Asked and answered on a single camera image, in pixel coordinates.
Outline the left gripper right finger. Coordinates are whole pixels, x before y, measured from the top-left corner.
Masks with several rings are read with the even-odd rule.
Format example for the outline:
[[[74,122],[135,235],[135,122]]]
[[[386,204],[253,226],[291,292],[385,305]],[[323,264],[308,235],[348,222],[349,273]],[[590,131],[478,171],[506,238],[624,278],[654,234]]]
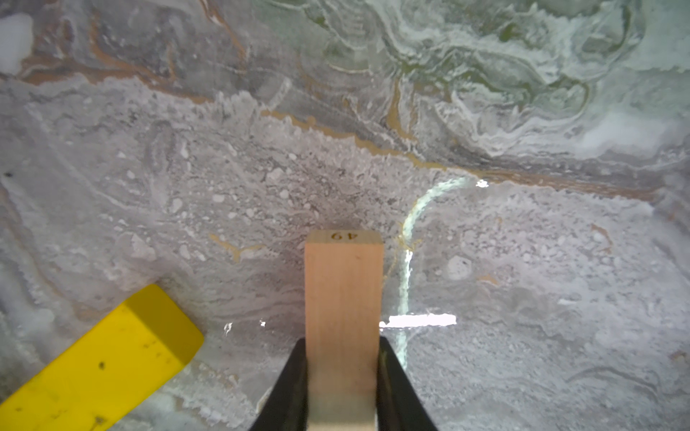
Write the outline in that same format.
[[[379,338],[377,425],[382,431],[437,431],[388,339]]]

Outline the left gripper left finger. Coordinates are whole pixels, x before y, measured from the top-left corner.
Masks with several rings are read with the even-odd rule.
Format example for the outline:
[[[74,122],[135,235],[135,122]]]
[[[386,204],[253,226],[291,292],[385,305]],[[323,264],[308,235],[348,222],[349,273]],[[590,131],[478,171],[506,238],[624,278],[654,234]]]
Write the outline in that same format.
[[[250,431],[307,429],[307,352],[299,339]]]

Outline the natural block cluster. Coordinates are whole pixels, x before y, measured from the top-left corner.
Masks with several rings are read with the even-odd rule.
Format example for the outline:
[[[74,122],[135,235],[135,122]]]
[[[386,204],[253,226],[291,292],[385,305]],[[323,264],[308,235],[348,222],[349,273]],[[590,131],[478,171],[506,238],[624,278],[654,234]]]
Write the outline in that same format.
[[[376,429],[384,242],[316,230],[305,245],[307,429]]]

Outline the yellow block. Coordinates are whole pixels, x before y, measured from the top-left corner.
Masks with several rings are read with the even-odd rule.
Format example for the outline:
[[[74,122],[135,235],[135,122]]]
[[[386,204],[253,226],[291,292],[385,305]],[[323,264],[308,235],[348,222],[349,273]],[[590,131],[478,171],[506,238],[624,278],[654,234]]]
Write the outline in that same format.
[[[3,430],[107,430],[194,358],[202,332],[157,285],[107,314],[1,405]]]

